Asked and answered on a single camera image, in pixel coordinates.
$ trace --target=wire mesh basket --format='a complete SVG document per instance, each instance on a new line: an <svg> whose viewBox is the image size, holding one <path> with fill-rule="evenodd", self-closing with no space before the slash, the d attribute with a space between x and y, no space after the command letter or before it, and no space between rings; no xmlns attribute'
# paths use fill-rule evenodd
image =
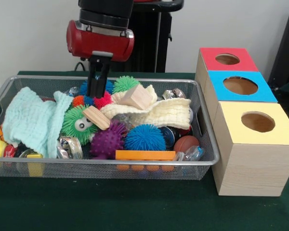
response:
<svg viewBox="0 0 289 231"><path fill-rule="evenodd" d="M14 76L0 89L0 124L4 121L7 107L23 87L29 87L37 95L52 97L57 90L66 91L80 86L85 77ZM84 159L26 159L0 158L0 177L44 177L44 178L100 178L100 179L157 179L200 180L211 165L219 160L219 150L210 123L205 101L197 82L177 79L137 79L144 87L152 84L157 95L165 90L181 89L191 99L194 112L192 128L205 154L200 161L118 161L90 160L89 146L83 146ZM131 166L144 166L134 171Z"/></svg>

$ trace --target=green spiky ball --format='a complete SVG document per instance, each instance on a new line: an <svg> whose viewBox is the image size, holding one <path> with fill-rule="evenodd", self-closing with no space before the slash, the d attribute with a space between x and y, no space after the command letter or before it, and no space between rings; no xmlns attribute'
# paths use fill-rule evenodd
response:
<svg viewBox="0 0 289 231"><path fill-rule="evenodd" d="M140 82L133 76L121 76L115 81L113 93L129 90L138 84Z"/></svg>
<svg viewBox="0 0 289 231"><path fill-rule="evenodd" d="M64 115L63 125L61 129L63 135L76 137L81 145L87 144L89 142L90 135L97 132L97 126L95 124L86 128L84 131L78 131L75 128L75 122L84 117L82 111L85 110L87 107L88 106L79 105L68 110Z"/></svg>

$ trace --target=red spiky ball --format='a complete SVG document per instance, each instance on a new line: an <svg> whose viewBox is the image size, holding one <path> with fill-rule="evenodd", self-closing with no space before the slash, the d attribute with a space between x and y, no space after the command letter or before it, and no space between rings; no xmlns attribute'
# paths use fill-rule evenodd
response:
<svg viewBox="0 0 289 231"><path fill-rule="evenodd" d="M100 110L102 107L106 106L107 104L111 104L111 95L108 91L105 91L104 97L97 99L94 98L94 104L97 107L98 110Z"/></svg>
<svg viewBox="0 0 289 231"><path fill-rule="evenodd" d="M73 99L72 105L73 105L73 107L77 107L79 105L84 105L84 96L83 95L76 96Z"/></svg>

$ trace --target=stacked boxes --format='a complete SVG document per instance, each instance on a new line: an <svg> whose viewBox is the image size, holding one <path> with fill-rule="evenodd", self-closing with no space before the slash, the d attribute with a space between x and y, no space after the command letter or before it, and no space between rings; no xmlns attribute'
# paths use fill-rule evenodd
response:
<svg viewBox="0 0 289 231"><path fill-rule="evenodd" d="M221 159L219 195L280 196L289 177L289 119L245 49L201 48L196 80Z"/></svg>

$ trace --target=cloth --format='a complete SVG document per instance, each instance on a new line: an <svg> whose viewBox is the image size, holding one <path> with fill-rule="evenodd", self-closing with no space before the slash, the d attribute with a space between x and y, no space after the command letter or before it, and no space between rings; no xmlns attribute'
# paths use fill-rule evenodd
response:
<svg viewBox="0 0 289 231"><path fill-rule="evenodd" d="M44 158L56 158L64 113L73 98L59 91L53 96L56 102L43 102L30 88L21 89L6 110L4 139L8 143L22 142Z"/></svg>
<svg viewBox="0 0 289 231"><path fill-rule="evenodd" d="M151 101L151 105L152 105L158 100L158 95L156 95L155 90L154 90L152 85L149 85L146 88L146 90L152 96L152 101ZM115 103L115 104L118 104L121 101L121 99L123 98L123 96L125 95L126 92L127 92L127 90L112 94L111 95L112 102Z"/></svg>
<svg viewBox="0 0 289 231"><path fill-rule="evenodd" d="M151 102L151 106L146 110L139 110L132 106L119 105L118 102L126 93L119 92L112 95L113 103L101 108L100 111L109 119L112 119L118 114L128 114L133 126L153 124L158 128L171 126L174 128L189 129L190 100L175 98L156 102L157 95L152 85L150 85L147 90L154 98Z"/></svg>

